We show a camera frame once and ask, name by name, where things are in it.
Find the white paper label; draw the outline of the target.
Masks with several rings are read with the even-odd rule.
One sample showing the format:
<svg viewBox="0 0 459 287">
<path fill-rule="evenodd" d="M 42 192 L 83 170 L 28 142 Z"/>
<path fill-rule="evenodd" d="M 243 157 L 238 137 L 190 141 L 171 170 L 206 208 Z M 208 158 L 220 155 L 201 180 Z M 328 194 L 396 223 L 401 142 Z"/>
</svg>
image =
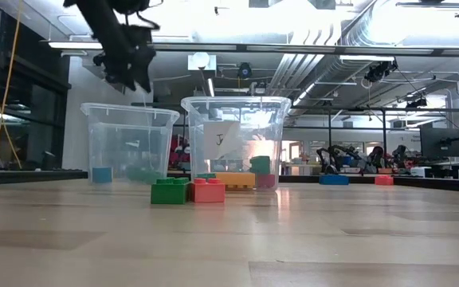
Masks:
<svg viewBox="0 0 459 287">
<path fill-rule="evenodd" d="M 240 144 L 238 121 L 213 121 L 203 124 L 204 159 L 220 159 Z"/>
</svg>

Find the white round ceiling fixture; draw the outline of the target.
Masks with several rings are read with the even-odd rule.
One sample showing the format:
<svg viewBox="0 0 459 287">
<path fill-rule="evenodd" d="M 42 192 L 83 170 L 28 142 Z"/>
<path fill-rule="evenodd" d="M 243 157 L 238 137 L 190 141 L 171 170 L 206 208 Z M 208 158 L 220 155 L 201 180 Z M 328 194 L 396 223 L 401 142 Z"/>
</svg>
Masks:
<svg viewBox="0 0 459 287">
<path fill-rule="evenodd" d="M 217 57 L 206 52 L 196 52 L 188 56 L 187 69 L 190 71 L 215 71 L 217 69 Z"/>
</svg>

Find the silver ceiling duct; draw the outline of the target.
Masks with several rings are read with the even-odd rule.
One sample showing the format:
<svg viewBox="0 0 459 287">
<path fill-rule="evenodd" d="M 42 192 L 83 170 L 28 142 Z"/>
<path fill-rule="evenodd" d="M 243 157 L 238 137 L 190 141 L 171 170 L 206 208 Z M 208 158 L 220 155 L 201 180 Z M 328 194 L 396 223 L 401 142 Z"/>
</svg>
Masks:
<svg viewBox="0 0 459 287">
<path fill-rule="evenodd" d="M 361 17 L 342 29 L 340 22 L 320 20 L 293 33 L 293 45 L 370 46 L 371 18 Z M 344 60 L 340 55 L 286 53 L 267 85 L 269 96 L 306 100 L 326 96 L 370 64 L 363 60 Z"/>
</svg>

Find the bright light strip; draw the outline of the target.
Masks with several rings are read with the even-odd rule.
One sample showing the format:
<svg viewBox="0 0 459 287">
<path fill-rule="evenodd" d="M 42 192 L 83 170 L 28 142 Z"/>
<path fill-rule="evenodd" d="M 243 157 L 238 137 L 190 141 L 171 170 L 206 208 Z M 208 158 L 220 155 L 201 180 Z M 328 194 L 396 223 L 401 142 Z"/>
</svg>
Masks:
<svg viewBox="0 0 459 287">
<path fill-rule="evenodd" d="M 48 45 L 53 49 L 74 49 L 74 50 L 98 50 L 103 49 L 99 42 L 86 42 L 86 41 L 49 41 Z"/>
</svg>

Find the clear plastic bin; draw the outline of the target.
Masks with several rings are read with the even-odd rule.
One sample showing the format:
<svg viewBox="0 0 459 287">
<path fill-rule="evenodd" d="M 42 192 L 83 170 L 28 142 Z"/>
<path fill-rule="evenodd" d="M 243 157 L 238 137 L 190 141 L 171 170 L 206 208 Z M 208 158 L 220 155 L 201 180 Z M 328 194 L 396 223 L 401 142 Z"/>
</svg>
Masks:
<svg viewBox="0 0 459 287">
<path fill-rule="evenodd" d="M 172 130 L 178 112 L 161 108 L 83 103 L 88 121 L 88 175 L 111 167 L 112 182 L 132 182 L 128 167 L 144 167 L 167 177 Z"/>
</svg>

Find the long red toy block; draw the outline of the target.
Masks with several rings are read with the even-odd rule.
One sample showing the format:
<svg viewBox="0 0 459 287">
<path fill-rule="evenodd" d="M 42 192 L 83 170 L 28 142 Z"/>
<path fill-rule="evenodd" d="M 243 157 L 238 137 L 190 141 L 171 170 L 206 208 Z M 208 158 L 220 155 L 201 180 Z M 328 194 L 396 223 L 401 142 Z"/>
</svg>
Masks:
<svg viewBox="0 0 459 287">
<path fill-rule="evenodd" d="M 276 186 L 276 176 L 274 174 L 257 174 L 256 188 L 272 189 Z"/>
</svg>

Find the tall blue toy block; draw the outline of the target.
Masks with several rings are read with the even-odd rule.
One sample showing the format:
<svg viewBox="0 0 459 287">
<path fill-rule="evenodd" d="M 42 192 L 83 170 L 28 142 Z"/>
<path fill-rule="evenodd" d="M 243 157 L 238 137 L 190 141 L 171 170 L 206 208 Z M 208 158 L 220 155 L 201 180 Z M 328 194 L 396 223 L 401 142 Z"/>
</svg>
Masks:
<svg viewBox="0 0 459 287">
<path fill-rule="evenodd" d="M 111 167 L 93 167 L 91 170 L 91 180 L 93 183 L 111 183 Z"/>
</svg>

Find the black computer monitor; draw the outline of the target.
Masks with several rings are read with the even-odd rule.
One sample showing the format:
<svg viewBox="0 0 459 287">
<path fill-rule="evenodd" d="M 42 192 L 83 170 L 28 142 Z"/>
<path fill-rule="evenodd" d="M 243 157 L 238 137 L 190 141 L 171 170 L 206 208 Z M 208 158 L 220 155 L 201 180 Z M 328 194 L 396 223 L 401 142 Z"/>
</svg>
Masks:
<svg viewBox="0 0 459 287">
<path fill-rule="evenodd" d="M 459 129 L 420 128 L 420 140 L 424 157 L 459 157 Z"/>
</svg>

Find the black metal rack frame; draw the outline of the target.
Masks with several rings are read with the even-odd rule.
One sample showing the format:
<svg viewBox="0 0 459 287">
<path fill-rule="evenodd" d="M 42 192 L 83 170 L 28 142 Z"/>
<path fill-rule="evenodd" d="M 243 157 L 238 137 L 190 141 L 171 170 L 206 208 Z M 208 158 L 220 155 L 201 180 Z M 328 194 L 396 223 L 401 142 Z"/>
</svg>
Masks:
<svg viewBox="0 0 459 287">
<path fill-rule="evenodd" d="M 459 108 L 314 107 L 287 117 L 283 139 L 299 141 L 305 153 L 318 147 L 351 144 L 365 154 L 374 146 L 391 154 L 402 145 L 413 157 L 423 152 L 422 128 L 457 129 L 459 135 Z"/>
</svg>

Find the clear bin with paper label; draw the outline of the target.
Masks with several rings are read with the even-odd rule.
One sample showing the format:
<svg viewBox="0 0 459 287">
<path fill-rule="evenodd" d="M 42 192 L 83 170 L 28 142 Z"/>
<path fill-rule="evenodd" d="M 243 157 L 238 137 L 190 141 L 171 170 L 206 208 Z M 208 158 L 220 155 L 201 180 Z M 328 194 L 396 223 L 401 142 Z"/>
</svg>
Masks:
<svg viewBox="0 0 459 287">
<path fill-rule="evenodd" d="M 271 159 L 270 174 L 276 176 L 277 188 L 281 171 L 281 142 L 284 120 L 291 100 L 280 96 L 192 96 L 181 100 L 187 113 L 190 144 L 190 171 L 199 173 L 249 172 L 249 160 L 267 155 Z M 238 121 L 240 144 L 220 159 L 204 159 L 203 124 L 213 121 Z"/>
</svg>

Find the long orange toy block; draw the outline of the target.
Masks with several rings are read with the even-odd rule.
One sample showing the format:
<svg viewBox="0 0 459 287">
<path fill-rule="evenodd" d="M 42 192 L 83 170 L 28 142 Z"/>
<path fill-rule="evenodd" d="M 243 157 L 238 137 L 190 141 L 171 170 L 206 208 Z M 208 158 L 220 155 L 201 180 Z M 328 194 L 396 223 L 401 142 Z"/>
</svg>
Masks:
<svg viewBox="0 0 459 287">
<path fill-rule="evenodd" d="M 252 190 L 256 184 L 255 174 L 249 172 L 216 172 L 215 176 L 227 190 Z"/>
</svg>

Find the long blue toy block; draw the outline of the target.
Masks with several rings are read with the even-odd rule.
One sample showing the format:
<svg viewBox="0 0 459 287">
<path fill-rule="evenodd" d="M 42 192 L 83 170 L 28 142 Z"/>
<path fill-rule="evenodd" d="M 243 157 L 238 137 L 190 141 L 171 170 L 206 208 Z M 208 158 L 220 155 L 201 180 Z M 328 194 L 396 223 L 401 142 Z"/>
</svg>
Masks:
<svg viewBox="0 0 459 287">
<path fill-rule="evenodd" d="M 345 175 L 321 175 L 319 177 L 320 185 L 341 185 L 345 186 L 350 183 L 350 179 Z"/>
</svg>

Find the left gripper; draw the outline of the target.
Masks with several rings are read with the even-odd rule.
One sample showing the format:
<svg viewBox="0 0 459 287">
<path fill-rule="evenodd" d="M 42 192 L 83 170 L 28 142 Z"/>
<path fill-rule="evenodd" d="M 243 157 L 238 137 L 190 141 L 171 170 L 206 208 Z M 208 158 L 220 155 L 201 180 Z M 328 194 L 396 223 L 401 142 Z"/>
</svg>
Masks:
<svg viewBox="0 0 459 287">
<path fill-rule="evenodd" d="M 103 47 L 103 52 L 93 58 L 93 63 L 103 66 L 106 75 L 112 76 L 113 83 L 135 91 L 137 82 L 146 92 L 151 91 L 148 69 L 156 56 L 150 46 L 151 29 L 117 24 L 94 32 L 93 37 Z"/>
</svg>

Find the black overhead crossbar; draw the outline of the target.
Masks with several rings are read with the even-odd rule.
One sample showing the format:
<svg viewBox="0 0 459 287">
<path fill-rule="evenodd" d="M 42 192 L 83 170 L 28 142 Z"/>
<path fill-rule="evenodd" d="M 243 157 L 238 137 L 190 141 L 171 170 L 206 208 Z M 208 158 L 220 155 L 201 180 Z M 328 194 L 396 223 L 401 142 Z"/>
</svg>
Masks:
<svg viewBox="0 0 459 287">
<path fill-rule="evenodd" d="M 217 53 L 302 53 L 323 55 L 392 55 L 434 56 L 450 55 L 450 48 L 370 47 L 330 45 L 260 45 L 260 44 L 202 44 L 155 43 L 150 46 L 159 52 L 217 52 Z"/>
</svg>

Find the long green toy block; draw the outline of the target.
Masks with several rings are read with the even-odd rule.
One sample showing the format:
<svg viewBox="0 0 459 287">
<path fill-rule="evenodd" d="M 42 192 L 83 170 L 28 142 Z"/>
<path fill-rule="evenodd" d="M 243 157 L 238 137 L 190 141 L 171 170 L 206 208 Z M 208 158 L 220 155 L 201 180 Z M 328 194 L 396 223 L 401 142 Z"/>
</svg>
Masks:
<svg viewBox="0 0 459 287">
<path fill-rule="evenodd" d="M 258 175 L 267 175 L 270 174 L 270 164 L 271 159 L 267 155 L 259 155 L 251 158 L 250 162 L 250 171 Z"/>
<path fill-rule="evenodd" d="M 185 204 L 189 188 L 188 178 L 157 179 L 151 186 L 151 204 Z"/>
</svg>

